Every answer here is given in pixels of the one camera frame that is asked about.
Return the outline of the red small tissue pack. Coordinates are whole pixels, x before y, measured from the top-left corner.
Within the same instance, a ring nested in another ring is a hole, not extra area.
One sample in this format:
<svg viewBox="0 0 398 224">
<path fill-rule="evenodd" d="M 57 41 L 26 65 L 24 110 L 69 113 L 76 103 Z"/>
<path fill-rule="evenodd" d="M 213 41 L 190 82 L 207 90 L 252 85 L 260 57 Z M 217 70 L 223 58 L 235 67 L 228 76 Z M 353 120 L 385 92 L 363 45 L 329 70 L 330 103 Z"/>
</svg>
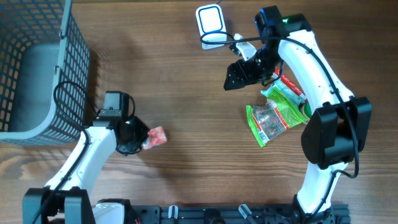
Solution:
<svg viewBox="0 0 398 224">
<path fill-rule="evenodd" d="M 167 137 L 163 127 L 159 126 L 148 132 L 149 137 L 142 143 L 142 148 L 148 150 L 167 142 Z"/>
</svg>

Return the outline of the red stick packet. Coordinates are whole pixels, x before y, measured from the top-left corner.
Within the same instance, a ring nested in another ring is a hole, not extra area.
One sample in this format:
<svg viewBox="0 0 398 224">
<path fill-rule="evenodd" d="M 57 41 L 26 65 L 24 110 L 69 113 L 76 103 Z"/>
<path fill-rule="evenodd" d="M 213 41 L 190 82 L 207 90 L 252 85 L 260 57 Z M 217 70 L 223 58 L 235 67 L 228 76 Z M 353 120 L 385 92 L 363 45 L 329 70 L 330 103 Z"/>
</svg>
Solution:
<svg viewBox="0 0 398 224">
<path fill-rule="evenodd" d="M 291 88 L 297 95 L 301 96 L 305 102 L 307 100 L 307 97 L 304 95 L 304 93 L 300 90 L 299 87 L 297 87 L 292 81 L 290 81 L 285 75 L 282 75 L 281 78 L 279 78 L 283 83 L 285 83 L 289 88 Z"/>
</svg>

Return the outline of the green snack bag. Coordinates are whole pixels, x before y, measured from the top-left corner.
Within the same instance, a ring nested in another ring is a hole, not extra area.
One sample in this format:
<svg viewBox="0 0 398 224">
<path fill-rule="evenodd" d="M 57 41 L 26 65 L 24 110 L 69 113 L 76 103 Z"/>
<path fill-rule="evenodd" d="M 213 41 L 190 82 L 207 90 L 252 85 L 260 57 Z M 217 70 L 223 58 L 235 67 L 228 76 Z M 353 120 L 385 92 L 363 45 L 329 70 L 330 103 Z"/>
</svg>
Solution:
<svg viewBox="0 0 398 224">
<path fill-rule="evenodd" d="M 298 100 L 301 104 L 302 98 L 292 90 L 284 93 L 277 87 L 271 87 L 261 93 L 266 97 L 263 106 L 246 106 L 248 125 L 261 147 L 284 131 L 309 120 L 294 101 Z"/>
</svg>

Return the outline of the green lid jar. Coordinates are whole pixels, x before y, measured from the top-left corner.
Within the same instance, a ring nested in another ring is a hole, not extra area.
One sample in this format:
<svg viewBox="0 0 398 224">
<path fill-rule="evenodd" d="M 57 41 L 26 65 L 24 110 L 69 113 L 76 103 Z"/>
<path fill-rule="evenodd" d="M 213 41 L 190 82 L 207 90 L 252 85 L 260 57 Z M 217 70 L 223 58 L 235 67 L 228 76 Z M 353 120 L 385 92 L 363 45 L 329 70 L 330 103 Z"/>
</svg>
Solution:
<svg viewBox="0 0 398 224">
<path fill-rule="evenodd" d="M 310 119 L 312 117 L 312 111 L 309 105 L 309 102 L 306 101 L 301 107 L 300 112 L 303 114 L 304 117 Z"/>
</svg>

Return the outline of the teal wipes pack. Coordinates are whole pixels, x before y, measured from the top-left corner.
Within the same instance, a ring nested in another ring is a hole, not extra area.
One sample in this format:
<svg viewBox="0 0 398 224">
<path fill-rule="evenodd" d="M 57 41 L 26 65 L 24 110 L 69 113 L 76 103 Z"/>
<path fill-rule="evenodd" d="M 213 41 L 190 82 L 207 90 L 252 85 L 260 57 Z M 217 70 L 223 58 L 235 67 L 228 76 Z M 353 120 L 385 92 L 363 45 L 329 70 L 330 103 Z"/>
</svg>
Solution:
<svg viewBox="0 0 398 224">
<path fill-rule="evenodd" d="M 279 90 L 293 105 L 296 107 L 300 107 L 301 104 L 305 103 L 305 100 L 297 95 L 291 88 L 289 88 L 285 83 L 281 80 L 275 81 L 270 87 L 266 90 L 261 90 L 261 94 L 268 97 L 271 94 L 272 90 Z"/>
</svg>

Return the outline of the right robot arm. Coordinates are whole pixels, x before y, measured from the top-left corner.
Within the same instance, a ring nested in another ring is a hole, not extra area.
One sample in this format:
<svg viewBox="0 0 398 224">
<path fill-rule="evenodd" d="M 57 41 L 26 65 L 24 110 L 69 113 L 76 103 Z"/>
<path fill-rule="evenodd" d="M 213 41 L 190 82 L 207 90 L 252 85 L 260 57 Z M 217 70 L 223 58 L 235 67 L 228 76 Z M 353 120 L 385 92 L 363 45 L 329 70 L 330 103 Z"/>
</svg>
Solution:
<svg viewBox="0 0 398 224">
<path fill-rule="evenodd" d="M 304 15 L 282 16 L 276 6 L 269 6 L 261 9 L 254 22 L 263 47 L 248 60 L 228 67 L 224 89 L 264 83 L 280 63 L 290 67 L 311 109 L 301 135 L 308 167 L 294 197 L 292 219 L 317 222 L 330 213 L 331 195 L 346 166 L 359 162 L 372 106 L 366 97 L 355 97 L 335 75 Z"/>
</svg>

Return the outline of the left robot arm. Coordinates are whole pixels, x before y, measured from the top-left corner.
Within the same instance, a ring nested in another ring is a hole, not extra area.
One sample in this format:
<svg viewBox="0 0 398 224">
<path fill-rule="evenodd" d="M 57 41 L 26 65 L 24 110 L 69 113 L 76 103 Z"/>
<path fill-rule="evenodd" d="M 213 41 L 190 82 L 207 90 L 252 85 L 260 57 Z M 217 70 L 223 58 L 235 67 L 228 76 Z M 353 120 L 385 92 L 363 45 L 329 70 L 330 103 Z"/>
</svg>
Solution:
<svg viewBox="0 0 398 224">
<path fill-rule="evenodd" d="M 130 106 L 134 98 L 108 91 L 104 109 L 92 126 L 81 129 L 81 138 L 59 172 L 44 187 L 24 195 L 24 223 L 139 223 L 128 199 L 104 199 L 92 205 L 89 195 L 113 152 L 124 156 L 142 151 L 149 128 Z"/>
</svg>

